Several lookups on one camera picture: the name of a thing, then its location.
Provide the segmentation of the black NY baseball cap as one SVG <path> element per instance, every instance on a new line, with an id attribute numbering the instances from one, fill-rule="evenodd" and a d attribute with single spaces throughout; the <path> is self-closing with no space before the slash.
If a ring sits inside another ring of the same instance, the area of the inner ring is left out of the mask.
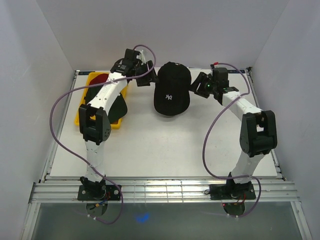
<path id="1" fill-rule="evenodd" d="M 183 64 L 167 62 L 157 73 L 153 105 L 162 115 L 173 117 L 186 111 L 190 105 L 191 72 Z"/>

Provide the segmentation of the dark green NY cap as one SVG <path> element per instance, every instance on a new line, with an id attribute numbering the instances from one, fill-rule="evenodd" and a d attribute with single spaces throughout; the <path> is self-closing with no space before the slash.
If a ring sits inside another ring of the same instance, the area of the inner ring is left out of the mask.
<path id="1" fill-rule="evenodd" d="M 84 100 L 83 104 L 88 104 L 97 95 L 97 93 L 100 91 L 101 88 L 102 86 L 88 88 L 83 97 L 83 100 Z M 118 124 L 120 119 L 123 118 L 128 112 L 127 104 L 125 102 L 127 89 L 128 87 L 126 86 L 120 92 L 120 94 L 117 96 L 117 98 L 113 102 L 109 110 L 109 113 L 107 114 L 109 122 L 112 125 Z"/>

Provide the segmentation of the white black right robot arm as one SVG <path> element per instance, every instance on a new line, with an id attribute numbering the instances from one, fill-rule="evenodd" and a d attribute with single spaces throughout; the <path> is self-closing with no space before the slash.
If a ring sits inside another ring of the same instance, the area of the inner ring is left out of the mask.
<path id="1" fill-rule="evenodd" d="M 224 178 L 226 183 L 211 187 L 210 194 L 237 199 L 254 193 L 251 182 L 253 173 L 264 156 L 278 144 L 274 112 L 256 107 L 244 98 L 249 92 L 240 93 L 236 87 L 230 86 L 225 67 L 212 67 L 209 74 L 200 72 L 189 90 L 203 98 L 213 96 L 225 110 L 230 110 L 241 121 L 239 159 L 235 168 Z"/>

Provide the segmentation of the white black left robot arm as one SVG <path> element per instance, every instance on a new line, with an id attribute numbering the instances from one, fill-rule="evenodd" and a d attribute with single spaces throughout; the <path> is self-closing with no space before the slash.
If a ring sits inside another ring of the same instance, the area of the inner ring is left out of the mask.
<path id="1" fill-rule="evenodd" d="M 132 79 L 143 84 L 156 80 L 153 62 L 146 61 L 143 51 L 136 48 L 126 49 L 124 57 L 116 61 L 107 74 L 107 79 L 92 85 L 93 88 L 98 88 L 98 92 L 78 108 L 79 131 L 85 142 L 87 163 L 86 174 L 80 177 L 80 200 L 120 198 L 106 184 L 104 148 L 112 130 L 110 110 Z"/>

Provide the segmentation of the red baseball cap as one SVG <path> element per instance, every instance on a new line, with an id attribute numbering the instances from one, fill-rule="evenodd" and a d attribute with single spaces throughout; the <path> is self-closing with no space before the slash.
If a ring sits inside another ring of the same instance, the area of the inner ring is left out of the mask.
<path id="1" fill-rule="evenodd" d="M 101 74 L 94 75 L 89 84 L 95 85 L 95 84 L 105 83 L 108 77 L 109 77 L 108 73 L 101 73 Z"/>

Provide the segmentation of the yellow plastic bin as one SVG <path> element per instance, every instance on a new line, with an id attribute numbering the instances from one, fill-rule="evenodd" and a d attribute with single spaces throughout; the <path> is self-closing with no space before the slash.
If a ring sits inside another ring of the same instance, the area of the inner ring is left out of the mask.
<path id="1" fill-rule="evenodd" d="M 94 75 L 108 74 L 106 82 L 90 85 L 91 79 Z M 110 124 L 112 129 L 119 129 L 122 123 L 123 117 L 119 119 L 118 124 L 111 124 L 108 118 L 108 113 L 112 104 L 121 91 L 127 87 L 128 83 L 125 77 L 121 73 L 113 72 L 92 72 L 88 75 L 85 90 L 82 94 L 78 113 L 77 113 L 77 125 L 81 128 L 89 127 L 102 127 Z M 97 95 L 88 103 L 84 104 L 84 95 L 88 88 L 94 88 L 102 86 Z"/>

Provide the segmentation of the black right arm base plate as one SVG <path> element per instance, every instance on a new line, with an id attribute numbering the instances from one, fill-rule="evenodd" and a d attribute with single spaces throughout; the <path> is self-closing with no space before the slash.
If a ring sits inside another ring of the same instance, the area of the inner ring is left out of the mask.
<path id="1" fill-rule="evenodd" d="M 237 200 L 239 198 L 246 200 L 255 200 L 256 193 L 253 184 L 245 187 L 228 188 L 226 184 L 210 184 L 208 194 L 211 200 Z"/>

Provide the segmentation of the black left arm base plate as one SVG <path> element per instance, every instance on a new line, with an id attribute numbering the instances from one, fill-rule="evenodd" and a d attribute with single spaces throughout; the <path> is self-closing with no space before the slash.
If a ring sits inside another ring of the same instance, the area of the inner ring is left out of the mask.
<path id="1" fill-rule="evenodd" d="M 92 190 L 81 185 L 78 189 L 78 201 L 119 201 L 120 191 L 114 185 L 105 185 L 98 190 Z"/>

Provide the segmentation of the aluminium table frame rail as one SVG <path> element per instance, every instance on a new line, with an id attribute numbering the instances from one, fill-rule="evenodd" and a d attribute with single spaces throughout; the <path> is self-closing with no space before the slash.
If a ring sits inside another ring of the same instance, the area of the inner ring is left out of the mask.
<path id="1" fill-rule="evenodd" d="M 116 179 L 121 185 L 124 202 L 128 203 L 208 203 L 205 194 L 210 185 L 222 185 L 224 180 L 213 178 L 186 179 Z M 252 182 L 260 202 L 297 202 L 300 200 L 295 183 L 280 178 Z M 78 180 L 50 179 L 32 187 L 30 203 L 85 202 L 88 192 Z"/>

